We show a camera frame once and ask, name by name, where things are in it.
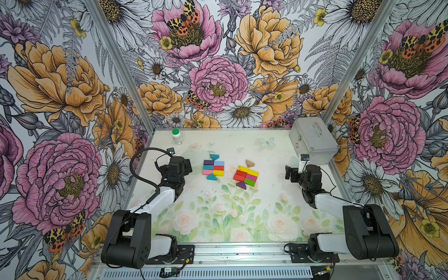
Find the magenta block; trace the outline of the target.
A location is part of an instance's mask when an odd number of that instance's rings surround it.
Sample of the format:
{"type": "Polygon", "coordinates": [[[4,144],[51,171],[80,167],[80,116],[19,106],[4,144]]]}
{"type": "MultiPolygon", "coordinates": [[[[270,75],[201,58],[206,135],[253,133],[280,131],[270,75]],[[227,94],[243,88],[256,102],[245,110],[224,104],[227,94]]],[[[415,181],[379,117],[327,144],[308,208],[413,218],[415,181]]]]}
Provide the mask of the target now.
{"type": "Polygon", "coordinates": [[[251,174],[247,174],[246,175],[246,177],[245,177],[245,180],[251,180],[251,181],[253,181],[253,182],[256,182],[257,181],[257,176],[253,176],[253,175],[251,175],[251,174]]]}

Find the green block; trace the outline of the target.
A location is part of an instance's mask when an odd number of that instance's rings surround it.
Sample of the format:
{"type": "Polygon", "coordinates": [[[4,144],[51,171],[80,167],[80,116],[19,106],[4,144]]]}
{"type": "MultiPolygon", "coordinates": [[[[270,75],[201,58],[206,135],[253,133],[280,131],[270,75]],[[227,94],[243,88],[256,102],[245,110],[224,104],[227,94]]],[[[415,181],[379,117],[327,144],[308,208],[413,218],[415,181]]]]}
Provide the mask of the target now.
{"type": "Polygon", "coordinates": [[[252,180],[252,179],[250,179],[250,178],[245,178],[245,179],[244,179],[244,183],[245,183],[246,185],[251,186],[251,187],[254,187],[254,186],[256,185],[256,181],[255,181],[255,180],[252,180]]]}

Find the natural wood triangle block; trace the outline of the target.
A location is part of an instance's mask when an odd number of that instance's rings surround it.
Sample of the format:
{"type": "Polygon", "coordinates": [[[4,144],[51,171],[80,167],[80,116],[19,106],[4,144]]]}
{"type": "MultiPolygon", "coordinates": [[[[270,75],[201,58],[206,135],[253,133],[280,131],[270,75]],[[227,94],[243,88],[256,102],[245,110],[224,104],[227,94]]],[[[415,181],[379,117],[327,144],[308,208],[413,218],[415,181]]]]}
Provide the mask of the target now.
{"type": "Polygon", "coordinates": [[[250,160],[246,160],[246,166],[248,168],[253,168],[253,167],[255,167],[255,163],[250,160]]]}

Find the yellow block long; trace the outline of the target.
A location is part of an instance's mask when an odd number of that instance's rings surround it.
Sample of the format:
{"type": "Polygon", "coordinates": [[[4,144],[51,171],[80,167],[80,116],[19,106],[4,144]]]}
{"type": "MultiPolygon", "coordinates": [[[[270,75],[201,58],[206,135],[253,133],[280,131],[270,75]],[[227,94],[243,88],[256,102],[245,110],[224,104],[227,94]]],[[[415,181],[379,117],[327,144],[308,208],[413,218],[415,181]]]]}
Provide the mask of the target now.
{"type": "Polygon", "coordinates": [[[242,171],[242,172],[245,172],[245,173],[247,173],[249,171],[249,169],[247,167],[244,167],[244,166],[239,166],[238,170],[242,171]]]}

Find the purple triangle block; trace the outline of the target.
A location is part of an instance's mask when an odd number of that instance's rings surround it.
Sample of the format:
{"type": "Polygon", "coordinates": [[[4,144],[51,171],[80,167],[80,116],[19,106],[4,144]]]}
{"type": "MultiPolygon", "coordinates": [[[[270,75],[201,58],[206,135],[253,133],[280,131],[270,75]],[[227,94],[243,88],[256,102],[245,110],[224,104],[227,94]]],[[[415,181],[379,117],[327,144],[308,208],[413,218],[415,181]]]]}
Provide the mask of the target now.
{"type": "Polygon", "coordinates": [[[245,182],[237,182],[236,185],[241,189],[247,189],[245,182]]]}

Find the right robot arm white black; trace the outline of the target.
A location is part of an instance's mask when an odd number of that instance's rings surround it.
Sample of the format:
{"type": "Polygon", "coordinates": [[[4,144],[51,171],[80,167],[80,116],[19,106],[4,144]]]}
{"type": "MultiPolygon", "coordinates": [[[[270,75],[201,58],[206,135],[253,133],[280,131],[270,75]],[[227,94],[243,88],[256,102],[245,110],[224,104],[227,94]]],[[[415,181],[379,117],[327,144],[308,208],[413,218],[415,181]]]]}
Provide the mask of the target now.
{"type": "Polygon", "coordinates": [[[306,255],[311,262],[335,263],[339,254],[350,254],[357,260],[393,258],[399,245],[382,208],[376,204],[358,204],[336,197],[323,189],[322,169],[310,164],[303,171],[285,167],[285,179],[298,183],[305,202],[343,221],[343,233],[312,233],[305,248],[293,248],[291,254],[306,255]]]}

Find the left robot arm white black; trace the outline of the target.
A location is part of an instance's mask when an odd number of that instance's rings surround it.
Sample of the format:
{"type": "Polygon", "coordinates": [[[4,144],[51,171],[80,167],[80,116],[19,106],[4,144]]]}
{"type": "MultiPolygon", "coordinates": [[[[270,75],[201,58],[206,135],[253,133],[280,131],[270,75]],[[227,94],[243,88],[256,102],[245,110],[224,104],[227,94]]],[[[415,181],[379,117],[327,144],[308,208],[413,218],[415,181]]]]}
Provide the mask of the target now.
{"type": "Polygon", "coordinates": [[[169,234],[152,236],[152,220],[180,197],[192,167],[190,160],[174,156],[160,170],[162,179],[153,195],[130,210],[113,214],[101,251],[102,263],[112,268],[140,269],[149,260],[172,263],[177,259],[177,238],[169,234]]]}

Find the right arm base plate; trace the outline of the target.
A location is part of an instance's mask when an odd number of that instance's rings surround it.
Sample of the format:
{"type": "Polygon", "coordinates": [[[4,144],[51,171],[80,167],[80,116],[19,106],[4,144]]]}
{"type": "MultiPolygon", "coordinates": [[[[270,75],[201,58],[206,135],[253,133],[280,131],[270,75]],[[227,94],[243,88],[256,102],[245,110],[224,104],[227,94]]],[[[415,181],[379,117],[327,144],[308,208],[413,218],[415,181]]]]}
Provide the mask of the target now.
{"type": "Polygon", "coordinates": [[[340,262],[338,254],[322,252],[318,248],[309,248],[305,243],[287,243],[283,250],[289,254],[290,260],[294,264],[340,262]]]}

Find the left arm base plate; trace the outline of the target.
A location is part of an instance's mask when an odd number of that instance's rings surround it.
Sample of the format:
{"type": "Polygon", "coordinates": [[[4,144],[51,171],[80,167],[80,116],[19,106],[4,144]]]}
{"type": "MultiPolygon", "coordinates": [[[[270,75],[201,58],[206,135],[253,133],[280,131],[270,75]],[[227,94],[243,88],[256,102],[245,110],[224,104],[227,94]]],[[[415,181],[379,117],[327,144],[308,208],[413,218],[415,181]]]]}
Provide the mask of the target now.
{"type": "Polygon", "coordinates": [[[178,245],[175,253],[149,259],[146,265],[191,265],[194,262],[195,245],[178,245]]]}

